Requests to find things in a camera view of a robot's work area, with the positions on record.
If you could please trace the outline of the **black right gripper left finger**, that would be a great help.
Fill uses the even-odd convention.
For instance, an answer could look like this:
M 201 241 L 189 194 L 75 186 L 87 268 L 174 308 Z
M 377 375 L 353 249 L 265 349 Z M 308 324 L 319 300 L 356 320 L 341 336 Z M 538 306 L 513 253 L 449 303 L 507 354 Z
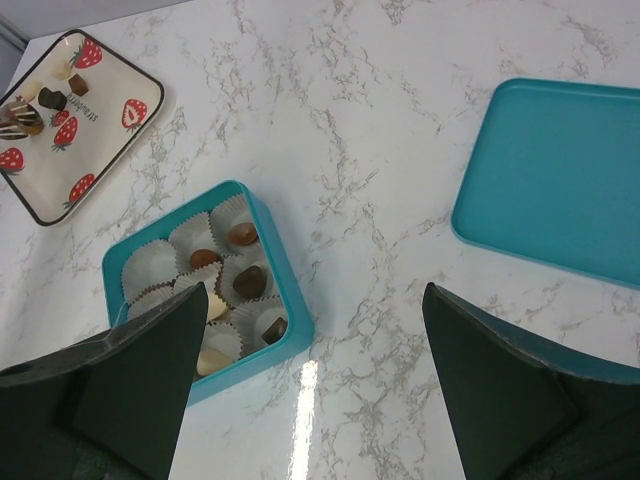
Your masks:
M 1 372 L 4 479 L 168 477 L 204 334 L 189 287 L 148 312 Z

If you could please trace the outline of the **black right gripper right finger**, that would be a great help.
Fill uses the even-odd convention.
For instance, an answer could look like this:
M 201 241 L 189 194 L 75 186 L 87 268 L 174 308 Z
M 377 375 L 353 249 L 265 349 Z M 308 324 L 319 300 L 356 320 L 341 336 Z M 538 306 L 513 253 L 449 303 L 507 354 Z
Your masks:
M 422 311 L 467 478 L 638 478 L 638 368 L 548 340 L 434 283 Z

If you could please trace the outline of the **white chocolate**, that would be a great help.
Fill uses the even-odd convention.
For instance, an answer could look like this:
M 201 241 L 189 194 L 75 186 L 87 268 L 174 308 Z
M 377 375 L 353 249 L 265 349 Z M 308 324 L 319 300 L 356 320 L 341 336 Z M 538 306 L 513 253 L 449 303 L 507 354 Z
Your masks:
M 233 360 L 216 349 L 203 349 L 199 352 L 196 362 L 196 373 L 206 377 L 225 369 Z
M 215 321 L 229 310 L 228 304 L 214 292 L 207 292 L 207 301 L 207 322 Z

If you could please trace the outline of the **brown oval chocolate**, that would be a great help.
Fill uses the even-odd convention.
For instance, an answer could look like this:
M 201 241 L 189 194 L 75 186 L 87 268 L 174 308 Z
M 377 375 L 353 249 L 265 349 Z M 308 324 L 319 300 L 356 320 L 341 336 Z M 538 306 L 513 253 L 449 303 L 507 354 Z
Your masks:
M 246 247 L 258 240 L 258 233 L 252 222 L 236 223 L 228 230 L 227 240 L 233 246 Z
M 193 270 L 219 262 L 221 257 L 213 250 L 202 248 L 195 250 L 189 257 L 189 266 Z

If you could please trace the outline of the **round dark chocolate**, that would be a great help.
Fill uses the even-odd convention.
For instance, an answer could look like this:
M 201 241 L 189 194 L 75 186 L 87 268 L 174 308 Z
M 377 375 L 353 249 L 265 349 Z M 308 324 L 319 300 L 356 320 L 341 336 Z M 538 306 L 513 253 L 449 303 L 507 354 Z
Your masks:
M 266 289 L 267 277 L 261 267 L 251 265 L 240 272 L 232 282 L 233 290 L 244 299 L 256 299 Z

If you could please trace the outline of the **teal box lid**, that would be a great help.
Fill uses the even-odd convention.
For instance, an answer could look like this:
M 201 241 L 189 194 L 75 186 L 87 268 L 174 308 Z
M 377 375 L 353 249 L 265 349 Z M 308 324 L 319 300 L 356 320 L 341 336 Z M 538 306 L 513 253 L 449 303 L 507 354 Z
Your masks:
M 463 241 L 639 285 L 639 92 L 514 78 L 493 92 L 454 203 Z

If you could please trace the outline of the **metal tongs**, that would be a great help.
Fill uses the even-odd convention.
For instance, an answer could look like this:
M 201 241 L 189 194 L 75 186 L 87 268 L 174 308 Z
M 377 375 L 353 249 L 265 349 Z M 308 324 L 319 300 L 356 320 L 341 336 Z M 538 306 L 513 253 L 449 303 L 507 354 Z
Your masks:
M 39 112 L 29 103 L 16 100 L 1 107 L 1 139 L 21 140 L 35 136 L 44 129 Z

